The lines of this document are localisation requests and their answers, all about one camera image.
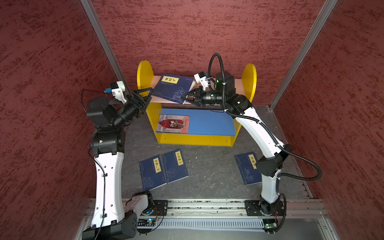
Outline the red Hamlet picture book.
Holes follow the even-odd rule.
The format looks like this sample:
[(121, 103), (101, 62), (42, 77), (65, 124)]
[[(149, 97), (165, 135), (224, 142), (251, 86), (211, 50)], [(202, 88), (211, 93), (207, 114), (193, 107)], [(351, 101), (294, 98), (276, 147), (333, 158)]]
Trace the red Hamlet picture book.
[(188, 134), (189, 123), (189, 116), (161, 114), (159, 116), (156, 132), (168, 134)]

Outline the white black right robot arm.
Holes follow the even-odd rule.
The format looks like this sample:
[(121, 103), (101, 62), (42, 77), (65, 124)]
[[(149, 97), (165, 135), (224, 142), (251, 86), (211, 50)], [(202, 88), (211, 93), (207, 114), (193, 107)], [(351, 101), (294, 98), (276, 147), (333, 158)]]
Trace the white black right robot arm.
[(280, 202), (278, 175), (288, 156), (283, 152), (285, 145), (264, 124), (248, 98), (237, 94), (235, 79), (230, 73), (219, 74), (214, 87), (211, 86), (213, 78), (203, 72), (195, 74), (194, 78), (200, 86), (181, 98), (199, 107), (220, 105), (246, 129), (262, 151), (262, 157), (256, 161), (256, 168), (262, 175), (260, 210), (265, 216), (274, 214)]

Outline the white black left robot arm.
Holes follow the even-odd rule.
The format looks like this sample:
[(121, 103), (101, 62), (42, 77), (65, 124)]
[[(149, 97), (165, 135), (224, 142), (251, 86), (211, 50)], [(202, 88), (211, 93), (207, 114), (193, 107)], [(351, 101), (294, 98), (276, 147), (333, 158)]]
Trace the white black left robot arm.
[(110, 100), (103, 96), (91, 99), (85, 107), (95, 131), (88, 151), (97, 174), (96, 205), (91, 225), (82, 232), (83, 240), (127, 240), (138, 231), (139, 216), (153, 202), (149, 192), (131, 198), (124, 206), (122, 199), (122, 163), (125, 156), (124, 128), (147, 109), (153, 88), (136, 90), (128, 97)]

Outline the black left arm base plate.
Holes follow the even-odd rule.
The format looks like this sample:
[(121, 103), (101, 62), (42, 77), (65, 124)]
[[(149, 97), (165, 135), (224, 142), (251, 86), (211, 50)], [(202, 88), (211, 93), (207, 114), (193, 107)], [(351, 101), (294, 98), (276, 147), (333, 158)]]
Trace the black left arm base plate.
[(145, 216), (166, 216), (168, 211), (168, 200), (153, 200), (153, 204), (149, 206), (143, 213)]

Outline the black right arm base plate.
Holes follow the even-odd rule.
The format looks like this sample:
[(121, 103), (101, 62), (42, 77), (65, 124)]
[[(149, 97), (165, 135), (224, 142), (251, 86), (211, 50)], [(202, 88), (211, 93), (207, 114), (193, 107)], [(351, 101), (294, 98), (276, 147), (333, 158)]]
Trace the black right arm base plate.
[(284, 201), (277, 200), (275, 203), (270, 204), (265, 200), (261, 201), (253, 201), (246, 200), (245, 201), (245, 209), (247, 212), (247, 216), (275, 216), (278, 214), (282, 216), (285, 212), (286, 206)]

